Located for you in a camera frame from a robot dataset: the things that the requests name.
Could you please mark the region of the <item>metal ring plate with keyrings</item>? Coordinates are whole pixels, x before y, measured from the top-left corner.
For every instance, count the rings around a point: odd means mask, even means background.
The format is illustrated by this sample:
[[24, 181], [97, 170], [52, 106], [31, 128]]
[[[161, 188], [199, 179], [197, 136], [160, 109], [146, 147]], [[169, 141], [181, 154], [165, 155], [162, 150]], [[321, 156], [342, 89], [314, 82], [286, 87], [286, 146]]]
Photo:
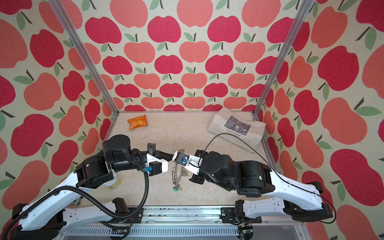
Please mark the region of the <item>metal ring plate with keyrings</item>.
[[186, 168], [177, 164], [174, 161], [174, 166], [172, 168], [172, 183], [174, 185], [173, 186], [174, 192], [183, 191], [183, 189], [180, 185], [180, 181], [181, 181], [182, 177], [187, 177], [187, 176], [188, 176], [188, 172], [187, 172]]

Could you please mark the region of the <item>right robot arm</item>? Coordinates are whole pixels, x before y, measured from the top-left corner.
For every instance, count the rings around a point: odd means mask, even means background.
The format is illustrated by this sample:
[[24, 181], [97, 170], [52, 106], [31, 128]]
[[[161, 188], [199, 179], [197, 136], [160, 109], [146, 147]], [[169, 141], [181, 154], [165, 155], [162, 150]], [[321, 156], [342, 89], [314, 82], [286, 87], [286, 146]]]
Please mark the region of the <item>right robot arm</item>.
[[290, 216], [298, 222], [317, 222], [333, 217], [331, 205], [321, 197], [319, 182], [302, 184], [276, 173], [257, 161], [233, 161], [228, 155], [198, 150], [181, 158], [193, 173], [191, 182], [212, 183], [226, 191], [235, 191], [253, 201], [235, 203], [238, 222], [262, 216]]

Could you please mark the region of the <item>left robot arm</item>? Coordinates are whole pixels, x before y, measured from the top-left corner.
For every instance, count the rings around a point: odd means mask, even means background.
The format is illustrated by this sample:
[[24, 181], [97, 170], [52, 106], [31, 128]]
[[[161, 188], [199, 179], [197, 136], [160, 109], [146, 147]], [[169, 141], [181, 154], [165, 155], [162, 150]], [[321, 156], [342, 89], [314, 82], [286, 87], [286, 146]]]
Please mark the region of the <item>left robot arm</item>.
[[[128, 232], [110, 221], [133, 221], [143, 213], [149, 195], [149, 177], [168, 170], [172, 154], [148, 144], [147, 151], [131, 148], [128, 136], [116, 135], [103, 142], [103, 149], [79, 164], [61, 184], [37, 201], [16, 205], [12, 221], [3, 231], [3, 240], [53, 240], [69, 229], [90, 223]], [[107, 183], [117, 182], [116, 173], [138, 170], [144, 174], [144, 195], [139, 205], [129, 209], [123, 198], [102, 204], [90, 192]]]

